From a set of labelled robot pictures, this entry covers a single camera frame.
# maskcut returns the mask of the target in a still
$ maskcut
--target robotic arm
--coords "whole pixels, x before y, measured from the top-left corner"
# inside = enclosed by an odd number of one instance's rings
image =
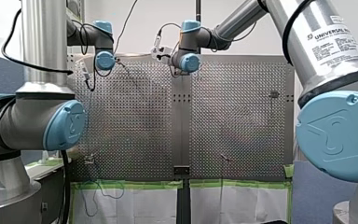
[[[182,73],[196,72],[197,48],[228,49],[268,12],[304,87],[296,126],[301,150],[320,170],[358,182],[358,91],[347,91],[358,82],[358,44],[330,1],[246,0],[212,30],[184,21],[172,57],[160,47],[152,55]]]
[[[84,107],[67,85],[67,76],[73,73],[66,70],[67,47],[94,46],[95,66],[100,70],[113,69],[116,59],[110,23],[81,24],[79,30],[67,20],[65,1],[22,0],[16,20],[20,14],[23,61],[4,54],[25,67],[24,84],[16,95],[0,96],[0,221],[41,223],[40,185],[30,182],[20,155],[22,150],[60,150],[67,165],[65,150],[73,147],[83,133]],[[62,223],[68,218],[70,202],[66,166],[64,171]],[[27,200],[31,197],[32,203],[29,203]],[[29,216],[12,216],[11,211],[21,210],[29,210]]]

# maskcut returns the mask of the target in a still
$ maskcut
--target gray robot arm segment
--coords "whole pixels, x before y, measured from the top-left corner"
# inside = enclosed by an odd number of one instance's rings
[[[66,19],[68,46],[80,46],[82,39],[89,44],[94,46],[96,49],[109,49],[113,51],[112,36],[106,31],[105,34],[101,30],[92,26],[85,26],[86,32],[80,32],[75,24],[69,19]]]
[[[95,65],[101,70],[111,70],[116,57],[113,48],[112,25],[107,21],[96,21],[95,25],[82,24],[79,30],[73,21],[66,18],[68,46],[94,46]]]

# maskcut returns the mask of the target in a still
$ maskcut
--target metal frame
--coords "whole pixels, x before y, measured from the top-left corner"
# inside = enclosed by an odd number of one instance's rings
[[[202,60],[205,62],[212,63],[279,63],[284,64],[286,71],[286,94],[282,97],[285,99],[285,129],[284,129],[284,164],[291,164],[293,160],[293,124],[294,124],[294,69],[288,65],[285,59],[282,56],[218,56],[215,55],[203,55],[201,56]],[[77,55],[70,55],[68,57],[68,63],[71,67],[74,68],[74,63],[82,57]],[[150,56],[135,56],[135,57],[121,57],[123,63],[131,64],[131,62],[142,62],[141,64],[154,63]],[[85,63],[89,68],[89,71],[92,71],[92,57],[87,57]],[[82,83],[83,77],[79,74],[76,74],[76,78],[82,78],[76,83]],[[188,179],[193,177],[191,173],[191,160],[190,156],[190,140],[191,140],[191,120],[193,116],[193,93],[192,85],[194,78],[191,76],[181,76],[171,78],[172,86],[170,96],[168,97],[168,104],[171,107],[171,139],[172,139],[172,177],[167,177],[167,179]],[[74,84],[73,78],[70,78],[69,83]],[[278,177],[267,177],[263,178],[262,176],[249,176],[245,179],[252,180],[262,180],[262,181],[282,181],[285,179],[283,174]],[[224,178],[233,178],[233,179],[243,179],[236,176],[223,176]],[[131,178],[130,180],[141,180],[141,181],[151,181],[151,180],[161,180],[161,178]]]

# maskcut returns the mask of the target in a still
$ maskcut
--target vertical metal post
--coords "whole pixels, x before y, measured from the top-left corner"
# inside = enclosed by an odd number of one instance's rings
[[[23,60],[66,70],[66,6],[62,0],[22,0]],[[72,94],[67,75],[25,68],[25,84],[17,92]]]
[[[201,22],[201,0],[196,0],[196,21]],[[201,48],[197,49],[197,53],[201,54]]]

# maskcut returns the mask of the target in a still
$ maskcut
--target end effector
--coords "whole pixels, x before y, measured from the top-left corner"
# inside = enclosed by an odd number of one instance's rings
[[[228,49],[231,41],[221,38],[215,30],[201,27],[199,21],[184,21],[178,50],[160,47],[161,35],[158,33],[152,49],[152,57],[185,73],[194,73],[200,68],[199,48],[224,50]]]

